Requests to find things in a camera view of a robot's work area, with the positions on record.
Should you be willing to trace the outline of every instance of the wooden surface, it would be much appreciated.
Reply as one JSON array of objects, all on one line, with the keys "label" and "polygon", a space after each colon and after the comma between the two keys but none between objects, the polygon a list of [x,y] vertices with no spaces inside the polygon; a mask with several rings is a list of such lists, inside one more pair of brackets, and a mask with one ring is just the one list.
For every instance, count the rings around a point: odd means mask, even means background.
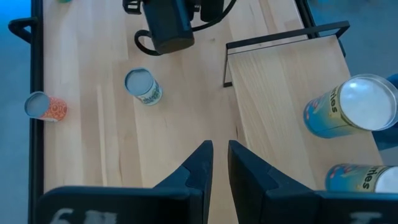
[{"label": "wooden surface", "polygon": [[[152,187],[211,139],[209,223],[236,223],[227,145],[243,134],[234,89],[221,87],[225,43],[302,28],[294,0],[238,0],[223,22],[195,33],[193,47],[161,57],[135,46],[134,33],[146,27],[121,0],[44,0],[45,92],[68,104],[63,121],[45,124],[45,190]],[[138,66],[163,86],[158,105],[125,91],[124,76]]]},{"label": "wooden surface", "polygon": [[304,125],[305,105],[350,78],[335,36],[232,54],[228,62],[246,145],[285,174],[324,189],[335,164],[382,164],[371,133],[322,139]]}]

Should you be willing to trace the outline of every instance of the can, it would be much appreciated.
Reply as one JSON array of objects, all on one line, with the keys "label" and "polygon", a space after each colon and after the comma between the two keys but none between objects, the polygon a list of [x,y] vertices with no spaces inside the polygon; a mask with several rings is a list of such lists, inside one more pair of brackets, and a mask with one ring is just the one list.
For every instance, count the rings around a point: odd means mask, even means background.
[{"label": "can", "polygon": [[308,102],[306,127],[321,138],[380,131],[397,122],[397,88],[377,75],[356,75]]},{"label": "can", "polygon": [[398,167],[338,164],[326,175],[325,188],[337,192],[398,193]]},{"label": "can", "polygon": [[145,105],[155,105],[163,96],[163,89],[145,68],[132,69],[124,79],[126,90]]},{"label": "can", "polygon": [[43,121],[60,121],[68,111],[65,101],[53,96],[47,96],[42,91],[30,94],[25,101],[25,113],[34,119]]}]

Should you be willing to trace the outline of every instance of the blue can label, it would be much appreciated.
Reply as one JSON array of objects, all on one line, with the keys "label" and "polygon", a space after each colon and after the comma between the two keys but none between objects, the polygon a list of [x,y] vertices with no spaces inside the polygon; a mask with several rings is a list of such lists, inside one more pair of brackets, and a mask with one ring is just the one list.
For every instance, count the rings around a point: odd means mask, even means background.
[{"label": "blue can label", "polygon": [[339,164],[329,170],[325,187],[339,192],[374,192],[378,178],[388,168],[390,167]]},{"label": "blue can label", "polygon": [[305,106],[304,123],[313,134],[322,138],[334,138],[365,131],[346,119],[341,111],[341,87],[342,85],[337,86]]},{"label": "blue can label", "polygon": [[143,95],[136,96],[141,102],[145,105],[154,105],[159,100],[161,99],[163,95],[163,89],[160,87],[160,85],[157,83],[156,80],[154,80],[154,83],[152,84],[151,88],[149,89],[148,92],[146,92]]}]

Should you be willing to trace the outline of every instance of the can rim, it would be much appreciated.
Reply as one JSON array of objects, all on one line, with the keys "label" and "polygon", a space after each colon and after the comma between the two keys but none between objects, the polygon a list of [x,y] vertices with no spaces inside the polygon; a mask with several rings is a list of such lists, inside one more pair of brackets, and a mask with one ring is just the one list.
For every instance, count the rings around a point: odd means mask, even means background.
[{"label": "can rim", "polygon": [[386,88],[389,90],[389,93],[391,93],[390,97],[393,99],[393,102],[395,103],[394,114],[391,116],[390,120],[383,127],[379,128],[379,129],[363,128],[363,127],[355,124],[352,120],[350,120],[347,117],[347,115],[345,115],[344,110],[341,110],[341,114],[344,116],[344,118],[347,119],[353,126],[359,128],[359,129],[365,130],[365,131],[381,131],[381,130],[390,128],[391,126],[395,125],[395,123],[398,121],[398,116],[397,116],[397,114],[398,114],[398,101],[397,101],[397,99],[398,99],[398,89],[390,81],[388,81],[387,79],[382,78],[382,77],[380,77],[378,75],[374,75],[374,74],[370,74],[369,73],[369,74],[359,74],[359,75],[355,75],[355,76],[351,77],[349,80],[345,81],[341,85],[339,91],[341,91],[341,89],[343,88],[343,86],[345,84],[347,84],[348,82],[350,82],[350,81],[352,81],[352,80],[354,80],[356,78],[373,79],[373,80],[379,81],[381,84],[386,86]]},{"label": "can rim", "polygon": [[[128,81],[128,80],[130,79],[130,77],[134,74],[134,72],[138,72],[138,71],[140,71],[140,70],[143,70],[143,71],[147,72],[147,73],[150,75],[150,77],[152,78],[152,82],[150,83],[150,85],[148,85],[147,89],[146,89],[145,91],[143,91],[143,93],[137,94],[137,93],[134,93],[132,90],[130,90],[130,89],[127,87],[127,81]],[[152,88],[152,86],[154,85],[154,82],[155,82],[154,76],[152,75],[152,73],[151,73],[148,69],[146,69],[146,68],[144,68],[144,67],[133,68],[132,70],[130,70],[130,72],[127,73],[126,77],[124,77],[124,87],[125,87],[125,89],[126,89],[131,95],[133,95],[133,96],[142,96],[142,95],[147,94],[148,91],[149,91],[149,90]]]},{"label": "can rim", "polygon": [[[30,103],[35,97],[37,97],[37,96],[39,96],[39,95],[42,95],[42,96],[45,96],[45,97],[46,97],[46,100],[47,100],[47,102],[46,102],[47,107],[43,110],[43,112],[42,112],[41,114],[39,114],[39,115],[36,115],[36,114],[35,114],[35,115],[32,115],[32,113],[30,113],[29,110],[28,110],[28,105],[29,105],[29,103]],[[50,98],[49,98],[49,96],[47,96],[47,95],[46,95],[44,92],[42,92],[42,91],[35,91],[35,92],[33,92],[33,93],[31,93],[31,94],[29,95],[28,99],[25,100],[25,105],[24,105],[25,114],[26,114],[27,116],[29,116],[30,118],[40,118],[40,117],[42,117],[42,116],[45,114],[45,112],[48,110],[49,106],[50,106]]]},{"label": "can rim", "polygon": [[374,183],[374,191],[375,191],[376,193],[387,193],[387,192],[376,191],[377,185],[378,185],[379,181],[381,180],[381,177],[383,177],[383,175],[387,174],[387,172],[391,172],[392,170],[396,170],[396,169],[398,169],[397,166],[386,166],[386,169],[384,169],[384,170],[381,171],[381,174],[380,174],[379,178],[378,178],[377,181]]}]

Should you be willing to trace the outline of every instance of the open can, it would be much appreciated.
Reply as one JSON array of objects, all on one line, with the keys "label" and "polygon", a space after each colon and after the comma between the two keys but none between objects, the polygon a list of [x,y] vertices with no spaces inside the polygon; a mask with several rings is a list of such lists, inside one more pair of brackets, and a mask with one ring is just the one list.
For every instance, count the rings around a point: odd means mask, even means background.
[{"label": "open can", "polygon": [[65,101],[53,96],[47,96],[42,91],[30,94],[25,101],[25,113],[30,118],[43,121],[60,121],[68,111]]}]

